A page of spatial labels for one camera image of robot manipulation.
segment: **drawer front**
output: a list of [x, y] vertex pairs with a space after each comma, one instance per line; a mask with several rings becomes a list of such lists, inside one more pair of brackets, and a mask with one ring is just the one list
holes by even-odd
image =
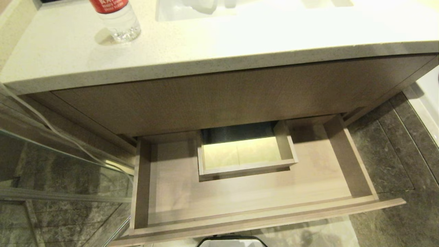
[[54, 91], [116, 134], [140, 136], [350, 112], [434, 55], [289, 65]]
[[298, 126], [287, 120], [286, 125], [299, 159], [289, 171], [208, 182], [198, 180], [196, 142], [151, 144], [158, 139], [141, 138], [131, 234], [110, 246], [238, 232], [405, 203], [378, 199], [340, 116], [324, 124]]

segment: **vanity countertop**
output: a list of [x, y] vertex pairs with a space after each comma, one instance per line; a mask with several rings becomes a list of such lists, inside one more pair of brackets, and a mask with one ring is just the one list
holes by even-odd
[[142, 33], [112, 44], [88, 0], [43, 4], [0, 80], [20, 94], [136, 80], [439, 52], [434, 0], [351, 0], [353, 7], [158, 22], [130, 0]]

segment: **plastic water bottle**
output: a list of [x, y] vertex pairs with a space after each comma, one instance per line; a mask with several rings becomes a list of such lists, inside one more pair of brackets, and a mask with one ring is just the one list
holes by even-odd
[[140, 25], [128, 0], [90, 0], [99, 17], [118, 43], [140, 34]]

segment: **white sink basin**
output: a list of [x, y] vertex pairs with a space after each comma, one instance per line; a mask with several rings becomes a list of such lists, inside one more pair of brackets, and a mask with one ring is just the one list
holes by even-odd
[[264, 18], [270, 12], [350, 6], [353, 6], [350, 0], [158, 0], [156, 20], [168, 22], [255, 13]]

